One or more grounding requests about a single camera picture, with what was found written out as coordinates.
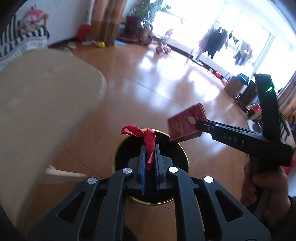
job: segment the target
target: finger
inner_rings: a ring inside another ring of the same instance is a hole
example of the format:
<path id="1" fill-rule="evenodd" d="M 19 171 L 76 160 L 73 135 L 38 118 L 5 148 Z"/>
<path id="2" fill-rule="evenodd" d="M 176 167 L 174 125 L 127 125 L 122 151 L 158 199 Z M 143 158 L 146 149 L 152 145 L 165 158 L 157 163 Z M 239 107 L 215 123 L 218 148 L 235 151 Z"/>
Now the finger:
<path id="1" fill-rule="evenodd" d="M 252 182 L 250 177 L 245 176 L 242 183 L 241 203 L 245 206 L 249 206 L 256 202 L 256 186 Z"/>
<path id="2" fill-rule="evenodd" d="M 244 166 L 244 174 L 247 177 L 251 177 L 251 167 L 250 167 L 250 162 L 247 162 Z"/>
<path id="3" fill-rule="evenodd" d="M 257 201 L 257 196 L 255 194 L 241 194 L 241 204 L 245 205 L 246 207 L 250 206 L 251 204 L 255 203 Z"/>
<path id="4" fill-rule="evenodd" d="M 280 168 L 279 168 L 279 172 L 282 173 L 282 174 L 285 174 L 285 175 L 286 175 L 286 172 L 285 172 L 285 170 L 283 169 L 283 167 L 280 167 Z"/>
<path id="5" fill-rule="evenodd" d="M 242 192 L 253 194 L 256 192 L 256 186 L 250 177 L 244 177 L 242 182 Z"/>
<path id="6" fill-rule="evenodd" d="M 287 176 L 278 172 L 266 172 L 252 178 L 255 185 L 271 191 L 284 191 L 288 189 Z"/>

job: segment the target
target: red ball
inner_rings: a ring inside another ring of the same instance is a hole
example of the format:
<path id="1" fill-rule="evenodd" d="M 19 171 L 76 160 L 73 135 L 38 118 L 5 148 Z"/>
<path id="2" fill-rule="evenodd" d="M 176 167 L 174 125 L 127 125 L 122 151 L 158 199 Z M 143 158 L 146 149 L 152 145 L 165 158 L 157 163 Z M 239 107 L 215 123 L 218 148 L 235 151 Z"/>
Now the red ball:
<path id="1" fill-rule="evenodd" d="M 215 73 L 215 76 L 216 76 L 217 78 L 219 78 L 219 79 L 222 77 L 221 74 L 220 74 L 219 72 L 216 72 L 216 73 Z"/>

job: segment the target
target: potted plant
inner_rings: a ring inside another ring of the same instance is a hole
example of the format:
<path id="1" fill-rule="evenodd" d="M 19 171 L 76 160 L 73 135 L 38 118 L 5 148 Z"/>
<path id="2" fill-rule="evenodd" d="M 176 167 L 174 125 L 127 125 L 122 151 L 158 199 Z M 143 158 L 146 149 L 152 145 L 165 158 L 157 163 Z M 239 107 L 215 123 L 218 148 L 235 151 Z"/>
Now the potted plant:
<path id="1" fill-rule="evenodd" d="M 151 2 L 151 0 L 140 0 L 133 4 L 126 16 L 124 35 L 130 38 L 134 38 L 138 35 L 141 38 L 141 36 L 146 34 L 147 30 L 152 30 L 151 23 L 154 21 L 156 13 L 160 10 L 167 11 L 170 9 L 167 3 L 161 8 L 163 1 L 164 0 L 155 0 Z"/>

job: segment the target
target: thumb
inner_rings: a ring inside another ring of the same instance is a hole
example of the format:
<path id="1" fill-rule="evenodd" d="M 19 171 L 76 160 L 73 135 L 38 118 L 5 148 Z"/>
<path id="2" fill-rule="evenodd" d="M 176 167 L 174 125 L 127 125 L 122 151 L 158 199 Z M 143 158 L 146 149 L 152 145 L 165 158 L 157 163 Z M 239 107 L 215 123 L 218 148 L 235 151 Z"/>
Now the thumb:
<path id="1" fill-rule="evenodd" d="M 270 191 L 283 191 L 288 189 L 287 176 L 278 172 L 266 172 L 254 175 L 252 181 L 255 185 L 267 188 Z"/>

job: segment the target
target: red cardboard box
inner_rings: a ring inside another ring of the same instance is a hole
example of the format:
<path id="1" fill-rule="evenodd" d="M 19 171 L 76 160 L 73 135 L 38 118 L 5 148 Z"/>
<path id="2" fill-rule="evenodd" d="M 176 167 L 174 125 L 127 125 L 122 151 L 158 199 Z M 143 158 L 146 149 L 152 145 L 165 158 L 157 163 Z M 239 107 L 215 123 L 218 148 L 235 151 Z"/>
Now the red cardboard box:
<path id="1" fill-rule="evenodd" d="M 182 142 L 201 136 L 202 132 L 195 128 L 195 122 L 207 121 L 204 107 L 195 104 L 181 113 L 168 119 L 170 141 Z"/>

